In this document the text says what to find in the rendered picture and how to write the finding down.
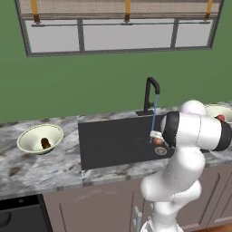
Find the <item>beige window blind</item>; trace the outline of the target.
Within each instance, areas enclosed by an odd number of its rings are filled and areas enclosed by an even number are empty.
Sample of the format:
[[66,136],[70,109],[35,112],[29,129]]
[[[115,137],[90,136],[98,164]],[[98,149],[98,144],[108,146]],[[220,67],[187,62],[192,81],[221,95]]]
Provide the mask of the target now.
[[222,0],[18,0],[23,19],[217,17]]

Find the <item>round metal sink drain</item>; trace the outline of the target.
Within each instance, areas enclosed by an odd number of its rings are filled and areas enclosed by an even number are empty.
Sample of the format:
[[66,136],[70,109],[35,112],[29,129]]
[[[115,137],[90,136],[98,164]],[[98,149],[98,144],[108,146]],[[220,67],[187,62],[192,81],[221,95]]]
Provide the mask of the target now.
[[155,149],[155,152],[160,156],[164,156],[164,155],[167,154],[167,150],[165,148],[163,148],[163,147],[157,147]]

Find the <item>brown sweet potato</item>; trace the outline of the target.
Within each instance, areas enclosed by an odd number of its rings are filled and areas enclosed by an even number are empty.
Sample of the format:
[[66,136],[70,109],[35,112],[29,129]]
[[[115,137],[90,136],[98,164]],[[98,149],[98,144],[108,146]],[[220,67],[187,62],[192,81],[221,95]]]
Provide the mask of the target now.
[[42,138],[41,144],[44,149],[48,149],[51,147],[51,144],[49,143],[49,140],[47,138]]

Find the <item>cream bowl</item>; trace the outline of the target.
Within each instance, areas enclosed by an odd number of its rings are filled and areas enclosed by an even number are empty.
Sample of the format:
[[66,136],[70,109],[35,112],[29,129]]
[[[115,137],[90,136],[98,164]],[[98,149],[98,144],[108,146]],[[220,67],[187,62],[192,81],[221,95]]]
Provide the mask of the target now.
[[219,114],[225,116],[225,122],[232,124],[232,108],[220,105],[220,104],[209,104],[205,106],[208,116],[217,117]]
[[[51,147],[44,149],[41,139],[47,138]],[[41,124],[24,131],[17,139],[17,147],[25,152],[44,155],[51,152],[63,139],[63,129],[53,124]]]

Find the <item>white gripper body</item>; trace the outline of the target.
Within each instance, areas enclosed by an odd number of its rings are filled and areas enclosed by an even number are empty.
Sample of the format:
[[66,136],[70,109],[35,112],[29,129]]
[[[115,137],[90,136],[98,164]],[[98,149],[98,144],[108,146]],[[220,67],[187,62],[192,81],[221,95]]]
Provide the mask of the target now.
[[150,137],[153,139],[163,140],[162,133],[160,131],[152,130],[150,132]]

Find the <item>taupe cupboard door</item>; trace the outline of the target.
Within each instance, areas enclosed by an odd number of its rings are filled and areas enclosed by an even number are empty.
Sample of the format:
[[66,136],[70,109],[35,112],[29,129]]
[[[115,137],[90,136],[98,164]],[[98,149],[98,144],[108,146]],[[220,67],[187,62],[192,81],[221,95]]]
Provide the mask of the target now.
[[136,232],[141,179],[43,194],[53,232]]
[[199,181],[200,197],[177,216],[184,232],[232,223],[232,164],[206,168]]

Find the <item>blue water stream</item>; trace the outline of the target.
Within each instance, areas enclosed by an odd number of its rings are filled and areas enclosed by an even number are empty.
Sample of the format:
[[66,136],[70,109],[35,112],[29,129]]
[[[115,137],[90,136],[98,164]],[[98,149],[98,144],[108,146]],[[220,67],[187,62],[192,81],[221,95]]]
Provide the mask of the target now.
[[152,125],[151,125],[151,128],[153,131],[156,131],[155,124],[156,124],[156,113],[157,113],[158,100],[159,100],[159,95],[156,94],[156,98],[154,102],[153,117],[152,117]]

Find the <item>black dishwasher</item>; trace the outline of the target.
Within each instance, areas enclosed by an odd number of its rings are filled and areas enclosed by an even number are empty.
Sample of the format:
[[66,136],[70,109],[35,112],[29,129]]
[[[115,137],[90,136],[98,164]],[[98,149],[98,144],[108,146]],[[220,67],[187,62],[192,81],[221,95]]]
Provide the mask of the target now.
[[43,196],[0,200],[0,232],[53,232]]

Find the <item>dark grey sink basin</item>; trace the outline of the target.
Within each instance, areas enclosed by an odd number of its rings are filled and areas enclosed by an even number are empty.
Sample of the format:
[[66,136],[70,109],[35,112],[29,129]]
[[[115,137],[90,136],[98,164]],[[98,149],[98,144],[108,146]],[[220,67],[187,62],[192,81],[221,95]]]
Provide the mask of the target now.
[[[152,117],[78,124],[82,170],[169,159],[174,149],[150,141]],[[167,154],[155,152],[163,147]]]

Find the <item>black sink faucet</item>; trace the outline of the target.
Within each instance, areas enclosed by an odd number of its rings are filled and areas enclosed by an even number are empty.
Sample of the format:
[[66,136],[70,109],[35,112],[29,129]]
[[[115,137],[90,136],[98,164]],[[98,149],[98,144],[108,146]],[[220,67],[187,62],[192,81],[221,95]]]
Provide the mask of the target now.
[[154,87],[154,92],[156,96],[160,94],[160,85],[158,84],[158,82],[153,77],[148,77],[146,81],[143,110],[136,111],[136,114],[138,116],[151,115],[154,112],[152,108],[155,108],[157,106],[158,98],[155,98],[154,102],[150,102],[150,86]]

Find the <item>grey framed window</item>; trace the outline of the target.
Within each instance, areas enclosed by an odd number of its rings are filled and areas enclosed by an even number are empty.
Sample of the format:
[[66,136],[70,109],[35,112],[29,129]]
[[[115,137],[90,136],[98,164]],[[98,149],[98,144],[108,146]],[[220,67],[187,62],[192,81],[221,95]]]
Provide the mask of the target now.
[[29,56],[146,53],[210,49],[217,17],[146,19],[23,19],[14,0],[26,54]]

